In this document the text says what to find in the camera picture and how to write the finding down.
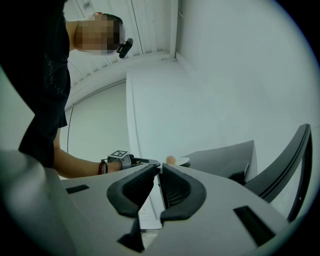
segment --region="black t-shirt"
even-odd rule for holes
[[[53,141],[58,128],[67,125],[65,105],[70,93],[64,0],[50,2],[51,6],[34,6],[34,9],[27,6],[29,1],[26,6],[19,5],[23,12],[13,15],[7,25],[2,23],[5,26],[2,35],[6,37],[2,38],[1,46],[2,68],[35,114],[19,150],[36,158],[44,167],[53,166]]]

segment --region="hand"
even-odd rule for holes
[[[107,162],[106,164],[108,165],[108,174],[118,172],[122,168],[121,162]]]

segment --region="person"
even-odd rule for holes
[[[65,105],[71,88],[69,52],[112,54],[124,42],[123,22],[117,16],[101,12],[88,19],[66,21],[65,0],[44,2],[33,11],[26,2],[26,9],[19,7],[24,15],[10,13],[9,18],[2,20],[8,25],[2,31],[5,53],[1,54],[1,66],[35,114],[19,150],[66,178],[119,171],[120,162],[90,162],[63,151],[60,129],[67,125]]]

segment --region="ceiling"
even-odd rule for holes
[[[112,14],[123,20],[126,38],[133,39],[133,46],[124,59],[118,54],[99,56],[71,51],[68,59],[70,95],[78,91],[75,89],[79,83],[99,70],[141,55],[170,52],[171,6],[172,0],[68,0],[64,6],[67,21],[87,18],[94,12]]]

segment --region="white ceiling panel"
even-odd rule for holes
[[[125,26],[126,39],[133,39],[133,46],[125,59],[155,53],[169,52],[170,6],[178,0],[68,0],[64,6],[67,21],[88,18],[95,12],[118,16]],[[119,54],[89,55],[73,50],[69,55],[70,79],[74,87],[98,70],[123,61]]]

